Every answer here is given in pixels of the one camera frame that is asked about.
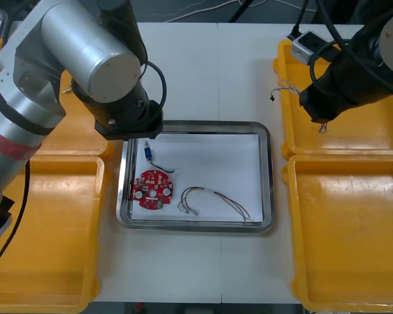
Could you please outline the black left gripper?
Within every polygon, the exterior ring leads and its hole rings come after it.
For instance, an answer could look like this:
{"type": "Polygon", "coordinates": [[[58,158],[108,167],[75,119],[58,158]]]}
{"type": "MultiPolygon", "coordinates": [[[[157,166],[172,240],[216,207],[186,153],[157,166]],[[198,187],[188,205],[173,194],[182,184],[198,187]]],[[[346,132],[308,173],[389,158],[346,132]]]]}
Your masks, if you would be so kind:
{"type": "Polygon", "coordinates": [[[118,122],[104,126],[97,120],[95,130],[108,141],[150,138],[154,139],[161,133],[163,127],[162,106],[151,100],[146,107],[143,118],[133,122],[118,122]]]}

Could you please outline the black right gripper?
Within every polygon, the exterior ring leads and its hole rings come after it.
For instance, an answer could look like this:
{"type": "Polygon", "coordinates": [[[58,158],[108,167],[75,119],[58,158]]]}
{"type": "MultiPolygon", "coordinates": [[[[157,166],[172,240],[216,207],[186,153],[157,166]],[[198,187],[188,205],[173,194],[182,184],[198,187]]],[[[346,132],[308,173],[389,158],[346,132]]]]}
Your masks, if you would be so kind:
{"type": "Polygon", "coordinates": [[[347,77],[347,73],[340,69],[327,70],[319,79],[318,87],[311,84],[300,93],[300,104],[312,122],[330,122],[348,109],[348,101],[343,93],[347,77]]]}

